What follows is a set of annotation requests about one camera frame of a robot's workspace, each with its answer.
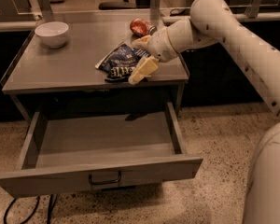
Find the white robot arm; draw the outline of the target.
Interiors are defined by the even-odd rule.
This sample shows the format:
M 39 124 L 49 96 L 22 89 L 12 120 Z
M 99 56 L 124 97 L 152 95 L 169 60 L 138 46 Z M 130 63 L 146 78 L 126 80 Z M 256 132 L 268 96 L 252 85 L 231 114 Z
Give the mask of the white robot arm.
M 280 118 L 280 51 L 244 27 L 224 0 L 194 0 L 189 15 L 132 42 L 166 63 L 187 49 L 220 44 Z M 260 138 L 250 162 L 243 224 L 280 224 L 280 122 Z

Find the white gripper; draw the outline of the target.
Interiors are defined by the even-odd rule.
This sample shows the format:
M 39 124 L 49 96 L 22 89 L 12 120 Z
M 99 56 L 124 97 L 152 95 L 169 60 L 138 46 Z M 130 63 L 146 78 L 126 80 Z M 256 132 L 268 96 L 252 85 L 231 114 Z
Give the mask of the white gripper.
M 159 61 L 166 63 L 177 57 L 177 53 L 170 43 L 166 27 L 162 27 L 153 35 L 145 35 L 135 39 L 132 46 L 137 49 L 145 49 L 155 57 L 149 56 L 140 59 L 128 78 L 128 82 L 132 85 L 155 72 L 159 68 Z

